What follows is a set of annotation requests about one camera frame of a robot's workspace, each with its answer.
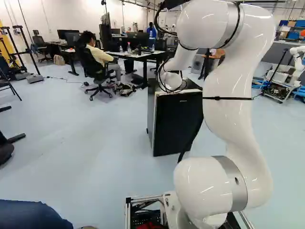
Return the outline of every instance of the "ceiling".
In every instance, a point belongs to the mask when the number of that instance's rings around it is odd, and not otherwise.
[[[148,7],[151,9],[158,9],[158,4],[161,3],[163,0],[123,0],[125,2],[137,4],[140,6]],[[295,8],[304,8],[305,7],[305,0],[280,0],[275,2],[275,0],[265,0],[266,2],[261,2],[262,0],[252,0],[254,3],[251,3],[256,6],[260,6],[263,8],[267,8],[269,10],[273,10],[275,8],[282,8],[282,9],[292,9]]]

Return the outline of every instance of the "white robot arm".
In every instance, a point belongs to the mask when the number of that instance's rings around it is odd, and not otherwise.
[[[178,199],[200,229],[216,228],[227,212],[255,208],[271,196],[273,181],[251,124],[253,73],[275,37],[265,9],[221,0],[191,0],[176,27],[180,44],[161,72],[171,88],[181,84],[198,48],[224,48],[225,60],[204,81],[203,113],[209,129],[226,142],[225,156],[188,158],[174,172]]]
[[[293,73],[293,76],[298,78],[305,70],[305,66],[302,64],[302,59],[299,54],[299,52],[305,53],[305,46],[293,47],[289,52],[294,57],[295,61],[295,72]]]

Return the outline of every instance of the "black strap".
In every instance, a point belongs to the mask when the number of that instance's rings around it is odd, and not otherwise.
[[[181,43],[180,43],[180,41],[179,41],[179,44],[181,45],[181,47],[183,47],[184,49],[186,49],[186,50],[190,50],[190,51],[195,51],[195,50],[197,50],[197,49],[189,49],[189,48],[186,48],[185,46],[183,46]]]
[[[212,100],[253,100],[253,98],[243,98],[243,97],[220,97],[220,96],[214,96],[214,97],[202,97],[202,99],[212,99]]]

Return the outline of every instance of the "blue shirt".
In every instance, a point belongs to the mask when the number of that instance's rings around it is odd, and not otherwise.
[[[146,32],[149,34],[150,39],[157,38],[157,30],[154,27],[148,27]]]

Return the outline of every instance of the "yellow shirt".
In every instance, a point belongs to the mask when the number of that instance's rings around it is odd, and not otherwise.
[[[95,60],[99,63],[101,63],[103,66],[105,61],[113,61],[113,57],[109,54],[105,53],[103,50],[100,50],[98,48],[94,48],[91,45],[86,45],[87,49],[90,49],[92,56],[95,58]]]

